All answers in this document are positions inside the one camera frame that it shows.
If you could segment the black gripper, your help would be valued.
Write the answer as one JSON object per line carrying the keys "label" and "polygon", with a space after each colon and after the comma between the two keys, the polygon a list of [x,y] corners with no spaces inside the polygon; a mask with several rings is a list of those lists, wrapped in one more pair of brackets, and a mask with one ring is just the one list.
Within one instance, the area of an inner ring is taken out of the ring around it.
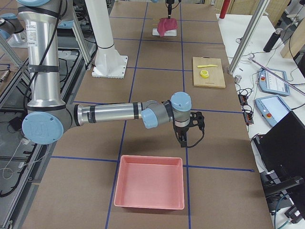
{"label": "black gripper", "polygon": [[178,127],[173,124],[174,133],[181,147],[187,147],[187,132],[188,127]]}
{"label": "black gripper", "polygon": [[173,9],[174,0],[166,0],[168,16],[171,16]]}

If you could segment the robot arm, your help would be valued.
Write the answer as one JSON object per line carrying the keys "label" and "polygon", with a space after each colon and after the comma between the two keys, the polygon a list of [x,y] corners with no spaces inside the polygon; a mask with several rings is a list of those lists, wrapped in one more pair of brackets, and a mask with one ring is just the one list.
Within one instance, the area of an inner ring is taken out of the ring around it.
{"label": "robot arm", "polygon": [[177,92],[170,100],[106,104],[68,105],[60,93],[57,28],[73,18],[71,0],[20,0],[20,17],[26,24],[31,100],[22,121],[25,137],[47,145],[59,140],[69,129],[85,123],[142,119],[146,128],[172,122],[176,138],[187,147],[186,133],[191,127],[191,98]]}

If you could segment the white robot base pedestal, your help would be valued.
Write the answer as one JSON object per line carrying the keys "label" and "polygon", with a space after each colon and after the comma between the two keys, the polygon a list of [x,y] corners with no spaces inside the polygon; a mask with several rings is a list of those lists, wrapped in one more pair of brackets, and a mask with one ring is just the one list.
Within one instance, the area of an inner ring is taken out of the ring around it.
{"label": "white robot base pedestal", "polygon": [[85,4],[98,46],[92,76],[124,78],[128,57],[115,48],[106,1],[87,0]]}

